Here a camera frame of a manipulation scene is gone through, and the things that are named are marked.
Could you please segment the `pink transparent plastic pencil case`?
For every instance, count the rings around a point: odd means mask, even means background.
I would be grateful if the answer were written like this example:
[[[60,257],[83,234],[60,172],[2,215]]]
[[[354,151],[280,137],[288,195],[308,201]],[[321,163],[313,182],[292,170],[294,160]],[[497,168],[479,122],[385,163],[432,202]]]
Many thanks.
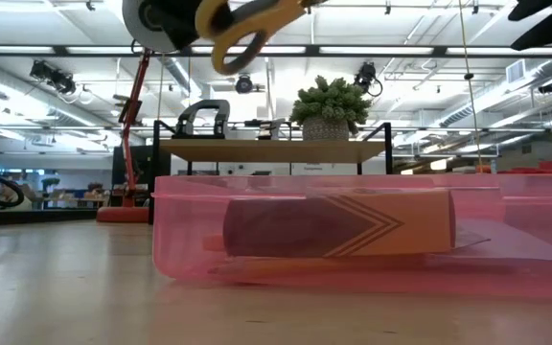
[[[353,258],[230,256],[235,199],[447,191],[456,229],[490,238],[444,253]],[[165,176],[156,182],[153,260],[178,281],[305,289],[552,299],[552,174]]]

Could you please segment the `pale blue sticky note pad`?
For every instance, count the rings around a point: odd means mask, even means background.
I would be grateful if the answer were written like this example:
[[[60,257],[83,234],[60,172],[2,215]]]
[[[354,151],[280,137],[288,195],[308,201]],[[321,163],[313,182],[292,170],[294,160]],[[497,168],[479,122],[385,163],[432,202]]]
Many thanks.
[[[464,228],[457,228],[455,232],[455,243],[453,249],[458,250],[483,242],[489,242],[490,240],[490,238],[473,231]]]

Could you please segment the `yellow Crayola crayon box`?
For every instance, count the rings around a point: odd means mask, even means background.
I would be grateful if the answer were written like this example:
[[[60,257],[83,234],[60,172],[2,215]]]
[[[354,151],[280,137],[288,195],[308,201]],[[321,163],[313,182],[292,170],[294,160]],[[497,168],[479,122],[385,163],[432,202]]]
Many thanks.
[[[235,199],[222,228],[230,256],[353,258],[450,251],[456,241],[447,191]]]

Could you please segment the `white round spool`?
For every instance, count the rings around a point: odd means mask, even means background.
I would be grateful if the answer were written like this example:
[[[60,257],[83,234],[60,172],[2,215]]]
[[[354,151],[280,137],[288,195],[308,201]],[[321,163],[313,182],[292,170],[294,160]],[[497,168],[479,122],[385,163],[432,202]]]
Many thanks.
[[[123,0],[122,14],[127,30],[142,46],[158,53],[181,50],[162,49],[168,43],[162,28],[162,0]]]

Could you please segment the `black hole punch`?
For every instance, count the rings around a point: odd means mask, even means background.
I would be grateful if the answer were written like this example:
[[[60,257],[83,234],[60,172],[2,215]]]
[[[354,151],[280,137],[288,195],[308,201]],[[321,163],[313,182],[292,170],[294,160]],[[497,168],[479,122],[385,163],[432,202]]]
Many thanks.
[[[207,115],[213,120],[208,132],[197,133],[195,121]],[[188,106],[178,117],[173,139],[218,139],[224,140],[228,134],[230,103],[226,100],[202,100]]]

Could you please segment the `red lamp stand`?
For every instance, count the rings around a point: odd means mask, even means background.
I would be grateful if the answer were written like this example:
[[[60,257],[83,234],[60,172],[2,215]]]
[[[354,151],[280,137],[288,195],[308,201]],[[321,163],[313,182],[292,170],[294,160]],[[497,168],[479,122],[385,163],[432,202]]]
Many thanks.
[[[136,123],[140,105],[140,93],[150,65],[152,50],[144,48],[130,96],[126,101],[119,122],[123,125],[122,130],[122,154],[126,169],[126,187],[122,197],[122,205],[119,207],[105,206],[97,212],[97,222],[109,223],[146,223],[149,220],[149,209],[147,207],[135,206],[136,172],[133,165],[133,157],[129,137],[131,127]]]

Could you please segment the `red storage bin rack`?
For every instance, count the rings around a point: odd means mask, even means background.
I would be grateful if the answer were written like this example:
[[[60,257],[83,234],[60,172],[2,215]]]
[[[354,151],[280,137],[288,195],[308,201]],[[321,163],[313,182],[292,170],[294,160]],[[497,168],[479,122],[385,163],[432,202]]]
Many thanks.
[[[515,167],[498,171],[502,174],[552,174],[552,161],[540,161],[536,167]]]

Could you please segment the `black background monitor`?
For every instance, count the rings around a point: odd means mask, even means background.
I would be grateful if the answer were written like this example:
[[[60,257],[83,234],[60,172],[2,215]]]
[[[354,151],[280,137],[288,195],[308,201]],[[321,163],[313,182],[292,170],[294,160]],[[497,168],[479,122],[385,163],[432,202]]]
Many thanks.
[[[152,146],[134,146],[131,147],[132,167],[136,184],[148,185],[152,181],[151,160]],[[172,156],[163,150],[158,154],[158,165],[156,168],[156,176],[171,174]],[[116,147],[113,151],[112,162],[112,185],[123,185],[127,183],[127,169],[123,149]]]

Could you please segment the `wooden shelf riser black legs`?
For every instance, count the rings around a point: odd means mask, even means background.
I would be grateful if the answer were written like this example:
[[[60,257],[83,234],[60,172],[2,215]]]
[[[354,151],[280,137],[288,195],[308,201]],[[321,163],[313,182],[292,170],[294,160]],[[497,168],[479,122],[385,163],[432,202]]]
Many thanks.
[[[187,162],[187,174],[193,172],[194,162],[243,163],[334,163],[355,164],[356,173],[363,174],[362,164],[384,153],[385,172],[393,172],[392,127],[389,123],[373,129],[360,141],[258,141],[243,139],[165,139],[160,129],[167,125],[156,121],[153,125],[152,167],[149,190],[155,191],[160,175],[160,153],[176,155]]]

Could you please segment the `green potted plant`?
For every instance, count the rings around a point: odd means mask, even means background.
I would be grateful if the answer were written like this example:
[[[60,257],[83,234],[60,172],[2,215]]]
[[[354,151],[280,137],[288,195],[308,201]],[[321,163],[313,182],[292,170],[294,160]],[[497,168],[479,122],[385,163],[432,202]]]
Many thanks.
[[[343,78],[315,78],[315,86],[298,91],[289,116],[301,127],[304,141],[349,141],[365,125],[372,102],[360,86]]]

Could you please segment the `person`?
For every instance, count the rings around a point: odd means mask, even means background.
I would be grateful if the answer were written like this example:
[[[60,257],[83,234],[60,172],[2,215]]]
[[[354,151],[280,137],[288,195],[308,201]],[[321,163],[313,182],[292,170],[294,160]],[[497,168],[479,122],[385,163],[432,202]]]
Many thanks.
[[[0,183],[0,201],[6,202],[6,203],[15,203],[15,206],[13,207],[3,207],[0,206],[1,211],[5,212],[24,212],[24,211],[31,211],[33,209],[33,205],[31,201],[24,196],[23,200],[21,202],[18,202],[18,193],[12,189],[10,186],[6,184]]]

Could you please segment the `black overhead frame beam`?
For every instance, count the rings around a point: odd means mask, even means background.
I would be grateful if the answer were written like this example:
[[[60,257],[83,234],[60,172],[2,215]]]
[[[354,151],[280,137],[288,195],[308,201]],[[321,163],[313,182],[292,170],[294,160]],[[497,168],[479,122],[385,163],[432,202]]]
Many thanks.
[[[142,48],[116,45],[0,45],[0,56],[10,57],[132,57]],[[261,57],[294,58],[552,58],[552,47],[516,51],[506,46],[415,46],[415,45],[267,45]]]

